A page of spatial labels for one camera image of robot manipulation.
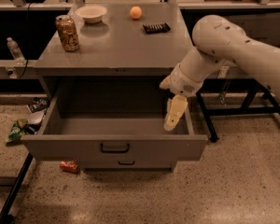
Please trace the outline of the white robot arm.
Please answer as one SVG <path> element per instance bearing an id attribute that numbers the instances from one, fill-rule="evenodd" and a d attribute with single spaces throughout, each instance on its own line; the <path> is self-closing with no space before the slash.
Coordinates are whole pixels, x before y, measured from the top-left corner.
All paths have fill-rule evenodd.
<path id="1" fill-rule="evenodd" d="M 175 128 L 187 109 L 188 98 L 225 62 L 235 63 L 280 98 L 280 48 L 247 36 L 240 26 L 218 15 L 199 19 L 192 40 L 185 58 L 160 84 L 174 95 L 167 102 L 165 130 Z"/>

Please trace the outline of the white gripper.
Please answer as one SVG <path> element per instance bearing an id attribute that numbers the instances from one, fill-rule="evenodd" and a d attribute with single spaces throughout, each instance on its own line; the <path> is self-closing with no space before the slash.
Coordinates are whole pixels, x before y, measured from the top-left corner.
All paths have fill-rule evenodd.
<path id="1" fill-rule="evenodd" d="M 188 107 L 186 97 L 194 96 L 203 86 L 203 81 L 204 77 L 197 73 L 191 73 L 189 70 L 184 70 L 183 66 L 178 63 L 170 76 L 167 76 L 160 83 L 161 89 L 170 90 L 171 93 L 176 94 L 167 102 L 167 113 L 163 125 L 166 131 L 173 130 L 178 124 Z"/>

